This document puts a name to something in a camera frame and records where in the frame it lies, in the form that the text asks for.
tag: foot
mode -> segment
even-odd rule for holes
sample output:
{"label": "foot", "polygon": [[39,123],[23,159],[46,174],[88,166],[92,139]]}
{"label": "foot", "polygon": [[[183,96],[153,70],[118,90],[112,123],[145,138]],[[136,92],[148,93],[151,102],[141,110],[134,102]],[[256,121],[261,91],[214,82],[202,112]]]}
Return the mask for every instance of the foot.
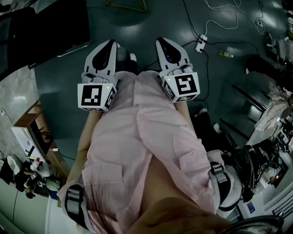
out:
{"label": "foot", "polygon": [[196,117],[196,116],[198,116],[198,115],[200,115],[200,114],[202,114],[202,113],[204,113],[204,112],[207,112],[207,109],[206,109],[206,108],[202,108],[202,109],[198,112],[198,114],[194,115],[194,117]]}
{"label": "foot", "polygon": [[214,130],[215,130],[218,134],[221,134],[221,133],[222,133],[222,131],[221,131],[221,129],[220,129],[220,125],[219,125],[218,123],[215,123],[215,124],[213,125],[213,128],[214,128]]}
{"label": "foot", "polygon": [[130,60],[136,62],[136,55],[134,53],[130,53],[129,55],[130,55]]}

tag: pink shirt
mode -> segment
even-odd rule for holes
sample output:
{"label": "pink shirt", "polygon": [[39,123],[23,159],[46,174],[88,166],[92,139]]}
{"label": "pink shirt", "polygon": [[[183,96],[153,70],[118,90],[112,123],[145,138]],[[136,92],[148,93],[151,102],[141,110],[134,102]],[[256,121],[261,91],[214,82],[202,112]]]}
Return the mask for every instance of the pink shirt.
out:
{"label": "pink shirt", "polygon": [[[116,76],[121,80],[118,92],[93,131],[82,171],[86,191],[92,188],[98,193],[96,200],[116,231],[126,232],[139,217],[147,170],[155,155],[184,194],[215,213],[205,148],[158,84],[158,73]],[[88,210],[98,233],[91,207]]]}

